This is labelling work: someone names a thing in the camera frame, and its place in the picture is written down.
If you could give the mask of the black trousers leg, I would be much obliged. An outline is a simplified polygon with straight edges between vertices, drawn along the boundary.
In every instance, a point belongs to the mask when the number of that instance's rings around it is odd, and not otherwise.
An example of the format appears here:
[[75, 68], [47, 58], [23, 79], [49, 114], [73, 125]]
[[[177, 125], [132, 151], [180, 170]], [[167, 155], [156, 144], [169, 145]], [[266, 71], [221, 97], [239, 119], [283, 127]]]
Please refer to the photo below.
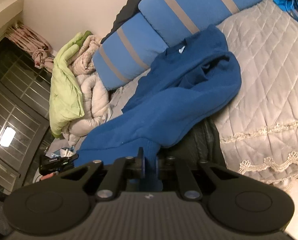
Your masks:
[[220, 136], [211, 118], [205, 118], [195, 124], [192, 129], [175, 145], [161, 148], [158, 157], [175, 157], [195, 169], [199, 161], [207, 161], [226, 168], [220, 147]]

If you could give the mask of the dark barred window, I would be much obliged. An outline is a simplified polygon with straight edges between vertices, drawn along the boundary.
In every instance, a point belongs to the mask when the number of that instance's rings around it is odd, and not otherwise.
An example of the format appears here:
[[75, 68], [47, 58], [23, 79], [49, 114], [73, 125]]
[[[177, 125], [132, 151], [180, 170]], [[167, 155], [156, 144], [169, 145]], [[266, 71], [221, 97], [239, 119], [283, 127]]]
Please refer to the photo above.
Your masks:
[[50, 81], [9, 39], [0, 41], [0, 192], [31, 183], [37, 155], [51, 143]]

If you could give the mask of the pink tied curtain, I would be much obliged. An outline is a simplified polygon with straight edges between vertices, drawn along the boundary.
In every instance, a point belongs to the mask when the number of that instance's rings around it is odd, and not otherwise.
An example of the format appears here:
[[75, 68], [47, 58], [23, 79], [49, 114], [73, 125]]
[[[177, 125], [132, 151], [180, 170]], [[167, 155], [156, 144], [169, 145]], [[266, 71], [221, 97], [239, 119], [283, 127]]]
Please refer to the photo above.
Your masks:
[[19, 21], [8, 27], [5, 34], [11, 42], [31, 56], [36, 68], [44, 68], [52, 73], [52, 47], [45, 38]]

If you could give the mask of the light green blanket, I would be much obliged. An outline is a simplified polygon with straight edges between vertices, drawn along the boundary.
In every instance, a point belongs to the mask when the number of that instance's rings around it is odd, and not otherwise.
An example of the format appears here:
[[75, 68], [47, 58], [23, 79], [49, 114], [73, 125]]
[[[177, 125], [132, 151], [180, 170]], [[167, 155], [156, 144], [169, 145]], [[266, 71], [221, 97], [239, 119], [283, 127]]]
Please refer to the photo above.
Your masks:
[[68, 60], [80, 50], [90, 35], [92, 35], [91, 31], [77, 33], [54, 58], [49, 98], [49, 121], [52, 135], [55, 138], [61, 136], [62, 128], [70, 121], [84, 116], [82, 92], [76, 77], [68, 67]]

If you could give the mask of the dark blue sweatshirt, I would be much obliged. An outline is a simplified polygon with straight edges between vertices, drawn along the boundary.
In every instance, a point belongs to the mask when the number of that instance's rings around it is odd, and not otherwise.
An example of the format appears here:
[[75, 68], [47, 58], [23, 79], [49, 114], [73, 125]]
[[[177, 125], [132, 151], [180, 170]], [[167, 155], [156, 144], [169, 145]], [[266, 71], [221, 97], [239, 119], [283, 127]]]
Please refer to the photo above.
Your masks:
[[211, 25], [155, 58], [122, 114], [87, 135], [74, 165], [94, 160], [110, 165], [118, 158], [135, 157], [142, 148], [149, 172], [144, 190], [159, 191], [159, 150], [175, 145], [195, 124], [225, 107], [241, 83], [240, 65], [225, 35]]

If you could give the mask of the right blue striped pillow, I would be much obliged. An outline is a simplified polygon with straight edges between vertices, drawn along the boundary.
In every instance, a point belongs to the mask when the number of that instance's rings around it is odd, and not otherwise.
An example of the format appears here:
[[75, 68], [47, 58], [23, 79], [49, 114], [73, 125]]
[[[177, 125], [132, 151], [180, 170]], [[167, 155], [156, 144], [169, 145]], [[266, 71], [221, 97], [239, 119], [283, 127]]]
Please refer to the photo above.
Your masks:
[[140, 12], [170, 47], [262, 0], [142, 0]]

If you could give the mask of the blue striped pillow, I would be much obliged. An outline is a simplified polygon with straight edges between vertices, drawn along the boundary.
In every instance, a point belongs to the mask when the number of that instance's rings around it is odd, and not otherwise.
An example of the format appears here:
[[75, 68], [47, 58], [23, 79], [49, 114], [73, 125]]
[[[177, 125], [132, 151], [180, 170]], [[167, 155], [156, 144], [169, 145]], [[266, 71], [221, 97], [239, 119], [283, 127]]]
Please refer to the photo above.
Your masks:
[[170, 47], [262, 0], [142, 0], [140, 12]]
[[101, 44], [93, 56], [95, 70], [107, 90], [116, 90], [150, 69], [167, 44], [141, 13]]

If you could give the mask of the turquoise cloth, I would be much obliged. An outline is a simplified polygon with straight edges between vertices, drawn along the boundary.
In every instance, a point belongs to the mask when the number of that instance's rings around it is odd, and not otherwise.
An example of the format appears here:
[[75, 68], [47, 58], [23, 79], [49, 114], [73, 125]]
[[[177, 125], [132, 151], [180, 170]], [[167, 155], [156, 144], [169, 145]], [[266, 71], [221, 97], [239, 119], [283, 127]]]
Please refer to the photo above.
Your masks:
[[291, 3], [292, 0], [273, 0], [273, 2], [282, 10], [285, 12], [291, 11]]

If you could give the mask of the black garment on pillows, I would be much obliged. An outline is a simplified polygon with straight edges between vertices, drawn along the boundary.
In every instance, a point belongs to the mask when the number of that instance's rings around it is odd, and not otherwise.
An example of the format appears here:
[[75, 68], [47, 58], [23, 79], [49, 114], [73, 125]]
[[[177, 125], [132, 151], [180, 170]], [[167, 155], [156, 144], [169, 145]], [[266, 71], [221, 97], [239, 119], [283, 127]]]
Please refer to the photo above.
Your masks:
[[141, 0], [127, 0], [127, 3], [122, 7], [120, 12], [117, 14], [111, 31], [101, 40], [101, 44], [105, 42], [115, 31], [117, 31], [126, 21], [132, 18], [139, 12], [138, 4]]

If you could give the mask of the left blue striped pillow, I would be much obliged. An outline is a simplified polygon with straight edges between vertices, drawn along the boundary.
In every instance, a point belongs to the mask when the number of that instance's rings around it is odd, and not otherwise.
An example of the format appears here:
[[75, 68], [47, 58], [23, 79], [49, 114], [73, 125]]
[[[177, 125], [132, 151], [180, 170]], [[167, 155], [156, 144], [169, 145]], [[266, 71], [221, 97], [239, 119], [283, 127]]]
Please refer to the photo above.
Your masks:
[[95, 70], [107, 90], [116, 90], [150, 69], [167, 44], [141, 13], [101, 44], [93, 56]]

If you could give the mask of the white quilted comforter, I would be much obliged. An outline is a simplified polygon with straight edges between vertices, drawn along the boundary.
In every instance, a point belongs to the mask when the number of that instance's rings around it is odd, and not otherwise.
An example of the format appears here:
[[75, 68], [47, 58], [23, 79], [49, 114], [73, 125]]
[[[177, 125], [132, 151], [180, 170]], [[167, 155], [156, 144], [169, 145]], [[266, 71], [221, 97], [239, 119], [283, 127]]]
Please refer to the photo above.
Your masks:
[[97, 73], [81, 74], [76, 79], [82, 92], [84, 116], [69, 122], [62, 129], [69, 146], [75, 146], [81, 137], [107, 122], [113, 113], [109, 92]]

